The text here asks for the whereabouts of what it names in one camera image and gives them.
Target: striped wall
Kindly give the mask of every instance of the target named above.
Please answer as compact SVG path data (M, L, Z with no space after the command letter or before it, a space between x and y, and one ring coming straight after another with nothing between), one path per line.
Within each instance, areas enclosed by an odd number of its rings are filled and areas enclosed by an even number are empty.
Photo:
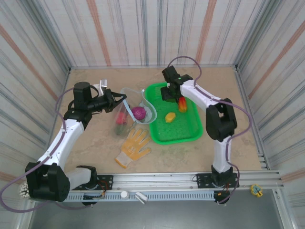
M232 64L268 2L34 0L73 67Z
M304 0L280 2L240 70L266 155L305 228Z
M0 1L0 188L46 148L67 73L23 4ZM19 184L3 194L13 208ZM10 228L15 216L0 207L0 228Z

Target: gray floor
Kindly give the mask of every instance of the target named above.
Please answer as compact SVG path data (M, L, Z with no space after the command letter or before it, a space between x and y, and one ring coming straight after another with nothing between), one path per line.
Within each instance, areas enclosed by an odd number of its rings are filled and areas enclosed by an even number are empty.
M211 201L98 203L84 210L49 204L31 229L282 229L271 190L261 198L237 191L227 206Z

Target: glove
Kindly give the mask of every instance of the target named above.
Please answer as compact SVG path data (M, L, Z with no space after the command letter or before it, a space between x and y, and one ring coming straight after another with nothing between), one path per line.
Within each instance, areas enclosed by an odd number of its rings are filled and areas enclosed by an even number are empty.
M151 140L151 137L146 137L147 135L148 130L143 131L139 128L135 131L135 128L131 129L126 141L121 146L121 153L115 158L115 161L123 168L126 168L132 161L136 161L150 153L150 148L140 151Z

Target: red pepper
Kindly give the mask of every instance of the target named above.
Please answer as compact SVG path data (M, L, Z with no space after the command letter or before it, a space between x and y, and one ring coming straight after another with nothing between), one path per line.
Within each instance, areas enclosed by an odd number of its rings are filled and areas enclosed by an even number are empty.
M186 112L187 107L186 107L186 100L185 100L184 97L180 97L180 98L179 98L178 108L179 108L179 111L180 111L180 112L182 112L182 113L185 113L185 112Z

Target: purple toy fruit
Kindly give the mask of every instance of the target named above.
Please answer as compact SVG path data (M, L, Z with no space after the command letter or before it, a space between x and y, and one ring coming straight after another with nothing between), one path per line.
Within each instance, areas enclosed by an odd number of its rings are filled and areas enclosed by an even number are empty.
M146 111L143 107L136 106L132 109L132 114L137 120L142 120L145 118Z

